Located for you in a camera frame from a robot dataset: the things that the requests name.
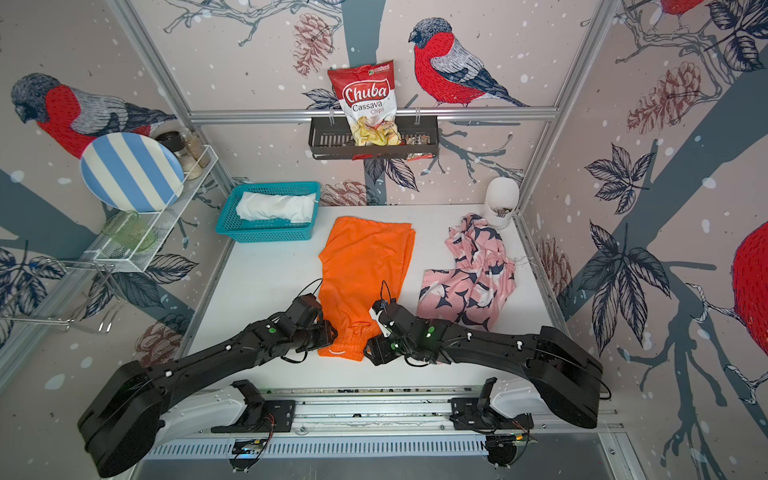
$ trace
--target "blue and white striped plate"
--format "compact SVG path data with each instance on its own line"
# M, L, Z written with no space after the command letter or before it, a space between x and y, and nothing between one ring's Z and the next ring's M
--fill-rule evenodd
M114 133L97 138L80 159L85 184L119 210L154 212L178 198L184 182L179 160L156 140Z

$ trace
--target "white cup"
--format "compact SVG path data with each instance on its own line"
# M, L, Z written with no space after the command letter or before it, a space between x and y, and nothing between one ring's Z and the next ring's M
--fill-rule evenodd
M509 225L519 199L520 187L516 181L508 177L494 178L485 191L482 216L491 227L504 228Z

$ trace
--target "bird illustration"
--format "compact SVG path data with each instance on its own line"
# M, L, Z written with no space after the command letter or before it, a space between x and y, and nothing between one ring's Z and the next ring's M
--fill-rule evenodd
M659 16L658 20L655 21L654 26L651 28L651 31L656 31L656 25L658 25L658 23L664 17L664 14L676 15L677 29L674 32L672 32L672 35L674 35L679 31L683 31L683 30L688 31L689 29L688 25L683 25L683 14L691 10L696 5L699 5L700 3L703 3L703 2L704 0L643 0L642 2L638 2L632 5L627 10L629 11L634 10L637 7L640 7L647 3L655 3L656 5L659 5L659 7L661 8L661 15Z
M421 20L408 41L415 43L416 80L437 100L437 105L449 103L466 107L478 98L500 98L518 107L527 107L491 77L482 60L462 47L452 33L451 24L443 18Z
M712 305L707 302L701 286L687 284L699 293L704 307L701 316L694 319L702 323L709 310L737 319L746 327L752 340L768 354L768 222L750 233L739 245L733 258L731 276L735 303L732 309ZM728 365L726 369L736 373L750 390L750 397L742 400L750 405L757 403L755 391L761 383L768 380L768 372L757 380L748 380L737 367Z
M160 123L176 118L118 97L68 87L42 73L17 81L11 89L11 101L22 122L37 121L42 130L77 158L96 137L114 132L148 136Z

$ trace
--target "spice jar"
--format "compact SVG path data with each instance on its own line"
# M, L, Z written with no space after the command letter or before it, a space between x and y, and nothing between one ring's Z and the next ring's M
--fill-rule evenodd
M203 174L203 169L197 164L197 160L187 152L184 140L177 131L167 131L158 135L155 140L174 153L181 164L186 180L194 180Z
M197 134L190 131L189 128L180 128L181 139L184 141L184 146L187 147L187 151L200 162L200 166L205 168L210 162L210 156L203 156L205 153L205 145Z

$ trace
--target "white cloth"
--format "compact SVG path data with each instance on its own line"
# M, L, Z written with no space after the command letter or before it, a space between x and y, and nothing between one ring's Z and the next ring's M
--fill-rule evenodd
M315 210L315 194L303 196L243 193L237 214L243 220L285 218L290 223L309 223Z

